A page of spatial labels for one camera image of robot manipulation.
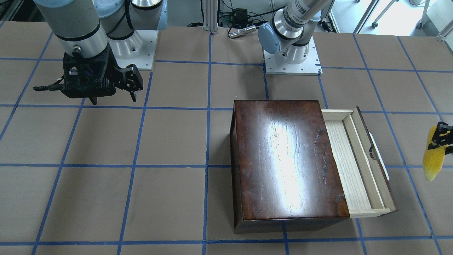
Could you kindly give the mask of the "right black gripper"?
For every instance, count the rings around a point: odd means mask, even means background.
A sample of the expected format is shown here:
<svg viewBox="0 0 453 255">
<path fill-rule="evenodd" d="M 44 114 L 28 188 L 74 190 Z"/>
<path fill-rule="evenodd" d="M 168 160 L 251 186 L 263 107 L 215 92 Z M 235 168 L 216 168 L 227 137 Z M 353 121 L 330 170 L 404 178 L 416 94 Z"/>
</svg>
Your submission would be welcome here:
<svg viewBox="0 0 453 255">
<path fill-rule="evenodd" d="M 87 97 L 97 105 L 97 97 L 112 96 L 117 88 L 129 92 L 137 102 L 137 92 L 143 90 L 143 78 L 135 64 L 118 66 L 111 48 L 105 48 L 92 58 L 77 59 L 65 53 L 64 84 L 61 92 L 69 98 Z"/>
</svg>

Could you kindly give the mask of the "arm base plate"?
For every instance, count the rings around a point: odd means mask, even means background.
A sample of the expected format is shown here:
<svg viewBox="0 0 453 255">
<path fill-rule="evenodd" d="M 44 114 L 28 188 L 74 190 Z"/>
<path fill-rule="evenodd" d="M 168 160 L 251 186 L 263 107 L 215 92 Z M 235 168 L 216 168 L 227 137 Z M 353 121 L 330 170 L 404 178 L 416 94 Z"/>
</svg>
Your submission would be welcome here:
<svg viewBox="0 0 453 255">
<path fill-rule="evenodd" d="M 285 51 L 270 54 L 263 50 L 266 73 L 270 75 L 321 75 L 319 55 L 312 37 L 305 46 L 290 45 Z"/>
<path fill-rule="evenodd" d="M 159 31 L 136 30 L 123 40 L 108 39 L 120 68 L 135 64 L 138 70 L 152 71 Z"/>
</svg>

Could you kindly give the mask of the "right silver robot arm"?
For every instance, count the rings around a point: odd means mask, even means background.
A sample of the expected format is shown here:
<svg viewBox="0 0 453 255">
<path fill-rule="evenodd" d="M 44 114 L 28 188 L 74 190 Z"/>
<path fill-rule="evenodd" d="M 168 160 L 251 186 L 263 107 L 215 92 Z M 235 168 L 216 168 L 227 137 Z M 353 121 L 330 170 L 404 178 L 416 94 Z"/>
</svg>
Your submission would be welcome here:
<svg viewBox="0 0 453 255">
<path fill-rule="evenodd" d="M 164 30 L 166 0 L 36 0 L 36 7 L 64 48 L 63 75 L 34 91 L 60 91 L 69 98 L 129 92 L 133 102 L 144 88 L 134 59 L 147 45 L 139 31 Z"/>
</svg>

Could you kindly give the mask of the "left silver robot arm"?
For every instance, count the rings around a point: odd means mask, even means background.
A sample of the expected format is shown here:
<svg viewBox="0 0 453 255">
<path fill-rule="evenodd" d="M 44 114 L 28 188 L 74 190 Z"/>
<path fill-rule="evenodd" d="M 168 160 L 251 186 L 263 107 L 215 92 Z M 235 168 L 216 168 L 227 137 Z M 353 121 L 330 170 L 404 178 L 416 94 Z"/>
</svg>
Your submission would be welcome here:
<svg viewBox="0 0 453 255">
<path fill-rule="evenodd" d="M 258 29 L 259 42 L 270 54 L 283 53 L 291 46 L 307 45 L 313 32 L 305 30 L 309 22 L 317 22 L 316 14 L 327 5 L 328 0 L 291 0 L 284 8 L 277 10 L 273 19 Z M 427 150 L 444 149 L 452 153 L 452 126 L 438 122 L 435 131 L 428 135 Z"/>
</svg>

